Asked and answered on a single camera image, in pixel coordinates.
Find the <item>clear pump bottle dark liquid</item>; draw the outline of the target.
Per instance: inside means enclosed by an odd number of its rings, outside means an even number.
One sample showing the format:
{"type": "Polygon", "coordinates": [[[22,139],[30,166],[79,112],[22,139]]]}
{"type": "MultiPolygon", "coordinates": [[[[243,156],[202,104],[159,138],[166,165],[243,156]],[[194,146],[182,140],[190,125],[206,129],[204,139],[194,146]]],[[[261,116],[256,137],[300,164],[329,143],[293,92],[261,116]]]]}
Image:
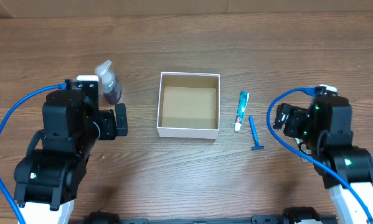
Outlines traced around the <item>clear pump bottle dark liquid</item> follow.
{"type": "Polygon", "coordinates": [[[113,70],[110,69],[111,60],[107,60],[95,69],[95,75],[102,80],[102,92],[107,102],[116,105],[121,98],[121,84],[113,70]]]}

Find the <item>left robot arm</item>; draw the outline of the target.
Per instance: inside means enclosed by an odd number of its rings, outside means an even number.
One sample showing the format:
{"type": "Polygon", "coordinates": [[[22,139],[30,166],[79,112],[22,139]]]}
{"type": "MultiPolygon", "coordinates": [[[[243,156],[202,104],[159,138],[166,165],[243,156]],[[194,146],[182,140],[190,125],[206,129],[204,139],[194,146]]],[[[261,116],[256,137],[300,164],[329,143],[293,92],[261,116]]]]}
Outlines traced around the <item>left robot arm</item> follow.
{"type": "Polygon", "coordinates": [[[14,170],[19,223],[68,223],[95,143],[128,134],[123,103],[99,109],[98,81],[66,80],[50,90],[44,127],[14,170]]]}

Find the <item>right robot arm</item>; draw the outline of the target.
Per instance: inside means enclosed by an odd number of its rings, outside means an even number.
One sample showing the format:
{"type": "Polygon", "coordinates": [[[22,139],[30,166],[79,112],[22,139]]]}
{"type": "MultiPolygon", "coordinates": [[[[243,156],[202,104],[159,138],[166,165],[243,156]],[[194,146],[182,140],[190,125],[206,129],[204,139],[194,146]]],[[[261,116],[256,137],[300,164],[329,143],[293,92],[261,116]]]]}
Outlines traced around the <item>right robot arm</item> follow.
{"type": "Polygon", "coordinates": [[[373,158],[353,145],[352,106],[335,92],[312,95],[308,108],[275,99],[268,129],[291,152],[313,163],[341,223],[373,223],[373,158]]]}

